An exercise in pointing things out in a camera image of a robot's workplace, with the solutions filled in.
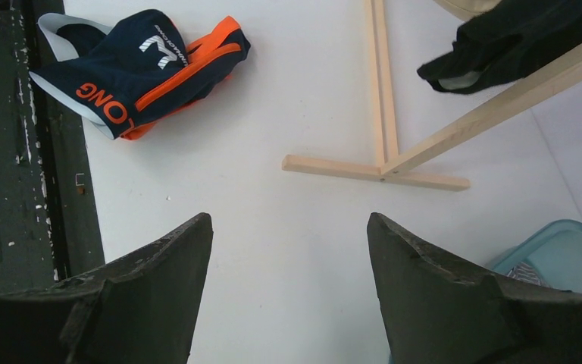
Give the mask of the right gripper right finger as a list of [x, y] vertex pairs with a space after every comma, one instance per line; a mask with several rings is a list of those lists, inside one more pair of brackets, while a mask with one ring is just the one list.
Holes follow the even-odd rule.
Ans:
[[367, 226], [393, 363], [582, 363], [582, 293], [506, 277], [385, 215]]

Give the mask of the navy orange-trimmed underwear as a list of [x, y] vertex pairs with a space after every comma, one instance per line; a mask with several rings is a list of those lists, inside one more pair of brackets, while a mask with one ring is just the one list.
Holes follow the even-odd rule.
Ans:
[[112, 140], [137, 140], [162, 118], [206, 98], [251, 48], [232, 17], [185, 43], [156, 9], [112, 27], [47, 13], [38, 26], [55, 61], [32, 71], [31, 79]]

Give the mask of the navy striped underwear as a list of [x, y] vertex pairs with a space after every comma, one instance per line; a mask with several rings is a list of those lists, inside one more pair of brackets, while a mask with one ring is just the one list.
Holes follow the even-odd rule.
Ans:
[[519, 262], [508, 271], [506, 276], [525, 283], [535, 284], [541, 287], [550, 287], [537, 269], [527, 262]]

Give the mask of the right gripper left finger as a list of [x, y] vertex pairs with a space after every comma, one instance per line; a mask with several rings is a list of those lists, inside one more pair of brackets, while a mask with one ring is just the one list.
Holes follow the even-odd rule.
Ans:
[[200, 213], [112, 262], [0, 293], [0, 363], [185, 363], [211, 255]]

